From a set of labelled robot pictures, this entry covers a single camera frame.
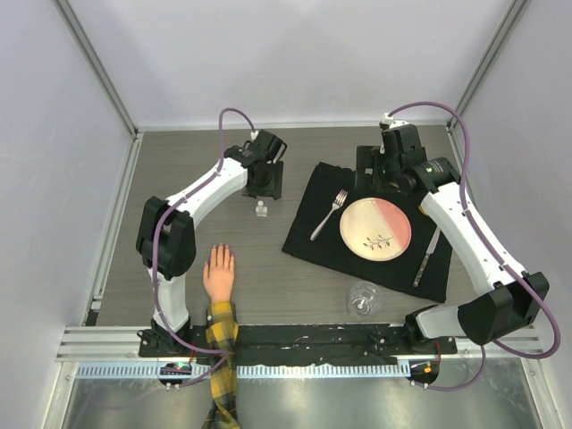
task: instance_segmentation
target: knife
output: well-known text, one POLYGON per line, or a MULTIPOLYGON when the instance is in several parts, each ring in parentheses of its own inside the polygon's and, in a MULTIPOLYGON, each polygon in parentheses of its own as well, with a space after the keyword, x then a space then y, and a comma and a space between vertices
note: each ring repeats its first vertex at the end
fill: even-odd
POLYGON ((421 266, 419 267, 419 271, 417 271, 417 275, 415 276, 415 280, 413 281, 413 287, 414 288, 419 286, 419 282, 421 282, 421 277, 423 276, 423 271, 425 271, 425 267, 427 266, 427 262, 429 262, 429 257, 431 256, 431 254, 435 251, 435 248, 437 247, 437 241, 439 241, 440 235, 441 235, 441 230, 439 229, 439 227, 435 228, 435 232, 433 233, 433 237, 431 238, 431 241, 429 242, 429 247, 427 248, 427 251, 425 252, 425 257, 423 258, 423 261, 421 262, 421 266))

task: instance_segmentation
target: metal grate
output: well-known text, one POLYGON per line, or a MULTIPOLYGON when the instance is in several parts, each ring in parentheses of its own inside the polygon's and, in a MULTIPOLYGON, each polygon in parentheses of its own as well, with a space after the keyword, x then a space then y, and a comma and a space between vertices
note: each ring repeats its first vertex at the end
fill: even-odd
MULTIPOLYGON (((161 367, 167 362, 85 362, 80 364, 78 379, 145 379, 160 375, 161 367)), ((193 377, 204 374, 208 366, 193 364, 193 377)), ((400 360, 397 365, 376 366, 239 366, 240 379, 277 378, 367 378, 367 377, 406 377, 410 376, 409 362, 400 360)), ((181 375, 162 375, 162 379, 187 378, 181 375)))

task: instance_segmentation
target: gray wood surface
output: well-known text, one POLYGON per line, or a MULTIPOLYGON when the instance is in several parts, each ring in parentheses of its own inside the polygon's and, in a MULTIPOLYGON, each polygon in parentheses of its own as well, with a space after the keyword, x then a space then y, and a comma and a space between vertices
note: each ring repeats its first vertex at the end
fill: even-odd
MULTIPOLYGON (((419 127, 429 156, 454 162, 445 128, 419 127)), ((315 165, 322 161, 355 166, 357 145, 380 143, 380 131, 367 128, 274 130, 289 145, 284 157, 282 199, 265 198, 268 217, 255 215, 256 201, 239 193, 222 202, 197 229, 197 260, 187 274, 187 306, 195 323, 205 322, 207 295, 202 267, 210 248, 226 242, 237 260, 233 300, 242 324, 336 324, 356 322, 347 310, 355 277, 312 265, 281 252, 299 201, 315 165)), ((242 144, 245 130, 226 131, 228 145, 242 144)), ((166 198, 189 186, 215 164, 217 131, 146 133, 131 185, 114 260, 97 323, 147 325, 153 314, 151 282, 135 251, 141 210, 151 196, 166 198)), ((475 297, 467 272, 453 254, 448 304, 475 297)), ((372 322, 399 323, 432 302, 384 290, 383 310, 372 322)))

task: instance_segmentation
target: black cloth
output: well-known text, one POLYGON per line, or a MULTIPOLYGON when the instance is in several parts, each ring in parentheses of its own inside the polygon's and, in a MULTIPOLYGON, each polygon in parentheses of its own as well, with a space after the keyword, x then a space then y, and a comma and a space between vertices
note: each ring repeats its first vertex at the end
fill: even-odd
POLYGON ((447 239, 441 234, 421 282, 416 288, 413 287, 417 270, 433 237, 435 223, 422 214, 407 195, 397 190, 354 190, 354 177, 355 173, 350 169, 324 163, 314 169, 282 251, 391 290, 444 302, 452 251, 447 239), (349 192, 345 204, 332 214, 317 239, 310 241, 310 235, 328 214, 341 189, 349 192), (368 197, 392 202, 405 213, 411 223, 411 242, 407 250, 390 261, 373 262, 359 257, 349 250, 341 238, 340 217, 344 208, 356 200, 368 197))

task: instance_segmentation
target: fork handle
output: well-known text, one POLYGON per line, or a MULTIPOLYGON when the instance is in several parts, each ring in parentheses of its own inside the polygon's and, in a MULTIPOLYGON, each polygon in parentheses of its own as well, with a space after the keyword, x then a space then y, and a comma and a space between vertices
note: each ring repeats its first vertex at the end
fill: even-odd
POLYGON ((330 210, 330 213, 328 213, 328 215, 315 228, 314 232, 312 232, 312 235, 310 236, 310 241, 315 240, 315 238, 320 234, 320 231, 324 227, 325 223, 328 222, 328 219, 330 219, 330 216, 332 215, 332 213, 335 212, 337 209, 338 209, 338 207, 335 207, 335 206, 332 207, 332 210, 330 210))

